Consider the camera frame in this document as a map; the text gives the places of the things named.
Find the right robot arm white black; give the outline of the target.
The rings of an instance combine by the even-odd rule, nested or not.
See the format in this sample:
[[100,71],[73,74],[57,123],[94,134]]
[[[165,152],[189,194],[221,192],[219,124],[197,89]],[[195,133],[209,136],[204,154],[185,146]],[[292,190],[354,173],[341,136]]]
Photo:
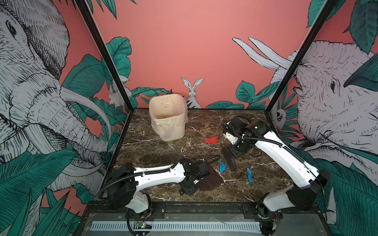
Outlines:
[[256,206],[261,217],[281,209],[296,207],[308,211],[314,205],[318,195],[324,191],[331,175],[326,170],[318,170],[287,146],[260,119],[244,123],[241,117],[223,121],[223,136],[230,141],[227,150],[233,157],[246,154],[252,147],[267,154],[292,179],[288,188],[267,193]]

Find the dark brown hand brush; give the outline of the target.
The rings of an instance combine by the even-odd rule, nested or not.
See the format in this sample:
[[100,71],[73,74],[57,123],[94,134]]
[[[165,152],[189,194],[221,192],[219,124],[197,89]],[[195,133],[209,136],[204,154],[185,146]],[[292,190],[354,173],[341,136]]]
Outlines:
[[225,161],[227,162],[229,168],[231,169],[231,171],[236,172],[237,168],[235,166],[234,155],[231,152],[231,150],[228,147],[224,147],[224,148],[222,148],[221,153],[222,153]]

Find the blue paper scrap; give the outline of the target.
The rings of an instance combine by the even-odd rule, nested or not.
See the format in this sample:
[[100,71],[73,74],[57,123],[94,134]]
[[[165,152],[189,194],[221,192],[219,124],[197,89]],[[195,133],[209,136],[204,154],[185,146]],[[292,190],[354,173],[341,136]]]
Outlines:
[[225,172],[226,166],[221,161],[218,161],[218,163],[219,163],[219,173],[222,174],[223,172]]
[[247,168],[247,175],[248,175],[249,183],[252,183],[253,182],[253,176],[252,176],[252,171],[251,171],[250,168]]

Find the cream trash bin with liner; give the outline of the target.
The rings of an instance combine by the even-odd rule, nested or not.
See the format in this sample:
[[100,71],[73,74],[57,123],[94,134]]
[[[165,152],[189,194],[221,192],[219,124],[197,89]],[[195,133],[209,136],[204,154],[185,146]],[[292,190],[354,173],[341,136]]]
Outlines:
[[152,98],[149,115],[151,126],[161,140],[169,142],[184,137],[188,107],[181,95],[172,93]]

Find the dark brown dustpan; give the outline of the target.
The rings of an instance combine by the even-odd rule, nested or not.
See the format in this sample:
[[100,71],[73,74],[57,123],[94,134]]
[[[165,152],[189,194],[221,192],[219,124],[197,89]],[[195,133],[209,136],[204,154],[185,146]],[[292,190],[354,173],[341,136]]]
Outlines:
[[222,177],[210,166],[209,175],[199,182],[199,189],[201,191],[210,191],[223,183]]

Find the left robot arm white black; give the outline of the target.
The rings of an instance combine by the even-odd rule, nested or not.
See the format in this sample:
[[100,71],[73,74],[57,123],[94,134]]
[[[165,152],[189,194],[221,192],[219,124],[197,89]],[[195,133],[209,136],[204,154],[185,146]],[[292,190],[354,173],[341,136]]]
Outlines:
[[206,160],[194,162],[181,157],[176,163],[153,168],[136,168],[131,163],[115,171],[98,191],[95,199],[106,200],[109,209],[126,207],[141,219],[153,213],[151,198],[141,191],[166,183],[177,183],[181,192],[188,196],[199,189],[199,183],[210,175],[210,163]]

